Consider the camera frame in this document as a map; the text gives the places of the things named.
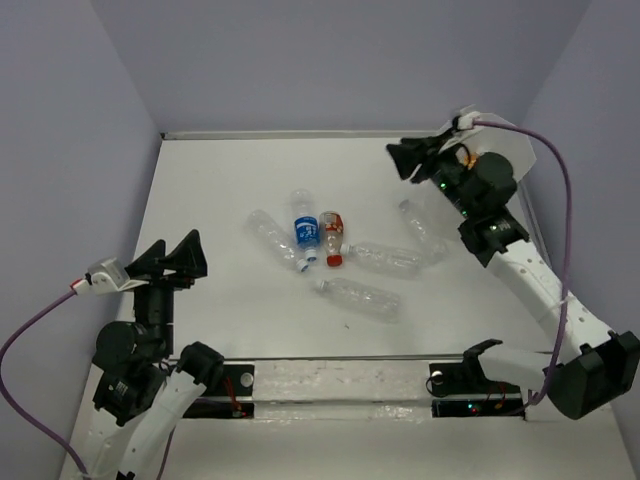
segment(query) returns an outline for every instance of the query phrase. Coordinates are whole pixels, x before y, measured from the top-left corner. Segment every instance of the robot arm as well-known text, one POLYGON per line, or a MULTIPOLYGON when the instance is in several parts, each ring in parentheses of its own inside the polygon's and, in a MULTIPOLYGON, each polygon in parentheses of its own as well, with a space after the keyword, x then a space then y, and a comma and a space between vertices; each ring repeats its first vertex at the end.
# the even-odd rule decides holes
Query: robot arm
POLYGON ((156 366, 173 353, 174 291, 206 275, 200 237, 193 230, 166 256, 159 240, 128 267, 103 260, 72 285, 78 294, 134 293, 136 321, 111 322, 96 340, 92 362, 102 376, 81 453, 90 478, 139 477, 187 408, 218 383, 224 357, 199 342, 182 351, 168 378, 156 366))
MULTIPOLYGON (((509 160, 489 148, 472 155, 460 143, 458 134, 473 128, 474 114, 454 119, 438 135, 403 138, 400 144, 387 145, 387 151, 402 180, 431 180, 440 188, 463 219, 458 230, 467 250, 518 297, 553 343, 559 327, 560 281, 506 207, 517 190, 509 160)), ((569 294, 566 302, 561 363, 550 378, 548 396, 564 415, 578 419, 631 388, 640 341, 631 332, 616 334, 575 296, 569 294)), ((502 381, 540 391, 549 363, 550 355, 487 340, 464 353, 454 381, 502 381)), ((439 382, 439 394, 447 395, 447 378, 439 382)))

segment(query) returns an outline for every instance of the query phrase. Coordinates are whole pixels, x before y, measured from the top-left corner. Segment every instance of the plastic bottle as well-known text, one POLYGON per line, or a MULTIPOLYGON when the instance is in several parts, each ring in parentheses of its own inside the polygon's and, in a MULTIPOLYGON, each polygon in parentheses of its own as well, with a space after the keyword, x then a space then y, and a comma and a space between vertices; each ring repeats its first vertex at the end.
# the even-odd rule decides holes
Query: plastic bottle
POLYGON ((342 218, 336 212, 324 212, 320 215, 320 230, 322 231, 322 244, 327 252, 327 265, 339 267, 342 265, 342 236, 344 225, 342 218))
POLYGON ((313 197, 309 190, 296 190, 291 194, 291 208, 298 246, 304 250, 309 262, 315 262, 320 245, 318 220, 314 216, 313 197))
POLYGON ((314 286, 320 295, 336 305, 375 316, 387 323, 397 321, 400 297, 395 293, 344 278, 318 280, 314 286))
POLYGON ((372 242, 342 245, 340 253, 362 268, 401 278, 415 277, 424 264, 424 257, 419 252, 372 242))
POLYGON ((431 233, 421 208, 409 200, 402 202, 399 207, 409 231, 422 247, 424 265, 435 265, 442 261, 449 254, 449 247, 442 238, 431 233))
POLYGON ((268 213, 263 210, 251 212, 247 219, 247 226, 282 265, 299 272, 304 272, 309 268, 309 264, 295 247, 293 239, 268 213))

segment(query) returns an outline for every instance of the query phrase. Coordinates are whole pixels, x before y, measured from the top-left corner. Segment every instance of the red bottle cap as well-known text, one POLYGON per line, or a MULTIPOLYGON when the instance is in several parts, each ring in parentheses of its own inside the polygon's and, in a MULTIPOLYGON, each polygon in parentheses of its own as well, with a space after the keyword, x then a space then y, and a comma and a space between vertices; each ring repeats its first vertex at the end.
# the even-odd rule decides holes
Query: red bottle cap
POLYGON ((342 255, 329 255, 327 257, 327 265, 330 267, 339 267, 342 265, 342 255))

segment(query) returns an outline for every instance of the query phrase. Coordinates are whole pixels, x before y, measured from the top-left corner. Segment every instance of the red bottle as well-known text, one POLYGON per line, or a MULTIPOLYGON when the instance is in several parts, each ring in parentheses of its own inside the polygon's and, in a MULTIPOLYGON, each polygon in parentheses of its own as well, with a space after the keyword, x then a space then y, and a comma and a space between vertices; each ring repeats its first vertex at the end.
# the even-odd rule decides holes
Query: red bottle
POLYGON ((340 255, 344 230, 342 218, 336 212, 324 212, 320 215, 320 227, 322 243, 327 251, 327 265, 339 267, 342 265, 342 255, 340 255))

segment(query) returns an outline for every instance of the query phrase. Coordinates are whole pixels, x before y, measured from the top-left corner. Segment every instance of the cable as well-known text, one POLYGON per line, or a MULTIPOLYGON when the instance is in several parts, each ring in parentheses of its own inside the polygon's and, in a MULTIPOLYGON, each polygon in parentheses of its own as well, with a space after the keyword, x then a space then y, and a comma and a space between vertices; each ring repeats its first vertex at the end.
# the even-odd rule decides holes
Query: cable
POLYGON ((489 385, 489 390, 487 391, 487 396, 485 397, 485 399, 482 401, 482 403, 480 405, 484 405, 485 403, 487 403, 489 401, 489 399, 491 398, 491 394, 493 393, 493 386, 494 385, 495 385, 494 383, 489 385))
POLYGON ((69 445, 69 443, 67 443, 67 441, 64 438, 62 438, 60 435, 58 435, 56 432, 51 430, 49 427, 47 427, 46 425, 38 421, 29 412, 27 412, 24 408, 22 408, 20 404, 18 404, 18 402, 9 393, 9 390, 7 390, 7 387, 4 384, 4 379, 2 378, 2 362, 4 361, 4 357, 7 354, 9 347, 11 347, 11 345, 13 345, 13 343, 20 337, 20 335, 22 335, 25 331, 31 328, 38 320, 40 320, 42 317, 44 317, 51 311, 55 310, 57 307, 59 307, 60 305, 62 305, 64 302, 69 300, 71 297, 74 297, 75 295, 76 295, 76 292, 74 290, 70 290, 67 293, 65 293, 63 296, 61 296, 51 305, 49 305, 44 310, 37 313, 30 320, 28 320, 24 325, 18 328, 18 330, 16 330, 15 333, 9 337, 9 339, 4 343, 4 345, 2 345, 2 348, 0 348, 0 393, 2 393, 2 396, 4 397, 4 399, 11 406, 11 408, 13 408, 18 413, 18 415, 20 415, 27 422, 29 422, 31 425, 33 425, 42 433, 44 433, 46 436, 48 436, 51 440, 53 440, 62 448, 64 448, 65 451, 69 454, 69 456, 73 459, 74 463, 78 467, 78 470, 80 470, 80 472, 82 473, 83 477, 89 478, 87 467, 85 467, 82 459, 80 458, 80 455, 78 455, 78 453, 73 449, 71 445, 69 445))
MULTIPOLYGON (((214 405, 214 406, 225 405, 215 400, 210 400, 206 397, 196 398, 196 400, 193 403, 194 405, 198 403, 205 404, 205 405, 214 405)), ((158 470, 158 476, 156 477, 156 480, 162 480, 162 474, 164 473, 164 469, 167 466, 167 459, 169 458, 169 450, 171 449, 171 442, 173 441, 173 434, 175 433, 175 431, 176 431, 175 428, 171 430, 171 433, 169 434, 169 438, 167 438, 167 444, 164 447, 164 453, 162 454, 162 463, 160 463, 160 470, 158 470)))
POLYGON ((427 392, 429 392, 429 395, 431 395, 434 398, 444 398, 444 397, 446 397, 446 395, 436 395, 435 393, 433 393, 433 390, 429 388, 429 384, 431 384, 431 386, 433 386, 433 377, 427 378, 427 382, 425 383, 425 387, 427 389, 427 392))
POLYGON ((233 391, 233 384, 231 383, 231 378, 226 377, 224 380, 224 386, 227 389, 227 394, 229 395, 229 398, 231 399, 231 405, 233 406, 233 409, 235 411, 242 411, 242 405, 240 405, 240 403, 236 400, 236 394, 233 391))
POLYGON ((498 383, 498 388, 502 390, 502 400, 500 400, 500 403, 493 407, 495 410, 500 410, 502 407, 504 407, 504 402, 507 401, 507 387, 505 387, 504 383, 501 382, 498 383))
POLYGON ((162 479, 162 474, 164 473, 164 467, 167 466, 167 458, 169 458, 169 449, 171 448, 171 442, 173 441, 173 434, 175 433, 175 431, 176 431, 175 428, 171 430, 171 433, 169 434, 169 438, 167 438, 167 445, 164 447, 164 454, 162 455, 162 463, 160 464, 160 470, 158 471, 158 476, 156 477, 156 480, 162 479))
POLYGON ((544 383, 542 384, 542 388, 540 391, 533 395, 533 397, 529 398, 527 403, 525 403, 522 407, 514 410, 513 412, 508 412, 507 415, 517 415, 519 413, 524 412, 531 405, 538 405, 544 397, 549 393, 549 388, 551 387, 551 378, 553 377, 553 373, 556 369, 556 364, 558 363, 558 357, 560 356, 560 348, 562 347, 562 341, 564 340, 564 333, 567 326, 567 302, 565 299, 567 298, 567 294, 569 293, 569 266, 571 263, 571 241, 572 241, 572 229, 571 229, 571 220, 573 216, 573 200, 572 200, 572 192, 571 192, 571 180, 569 179, 569 170, 567 169, 567 164, 565 163, 562 155, 558 151, 558 149, 545 137, 536 133, 532 130, 528 130, 526 128, 516 127, 514 125, 507 125, 506 123, 499 122, 486 122, 483 120, 473 120, 473 126, 477 127, 490 127, 490 128, 498 128, 501 130, 509 130, 512 132, 522 133, 529 137, 535 138, 536 140, 544 143, 549 150, 553 153, 560 165, 560 170, 562 171, 562 177, 564 179, 564 186, 566 192, 566 211, 565 211, 565 238, 564 238, 564 258, 562 261, 562 271, 560 273, 560 283, 561 283, 561 291, 560 291, 560 320, 558 322, 558 333, 556 335, 555 344, 553 346, 553 351, 551 352, 551 360, 549 362, 549 368, 547 370, 547 374, 544 379, 544 383))

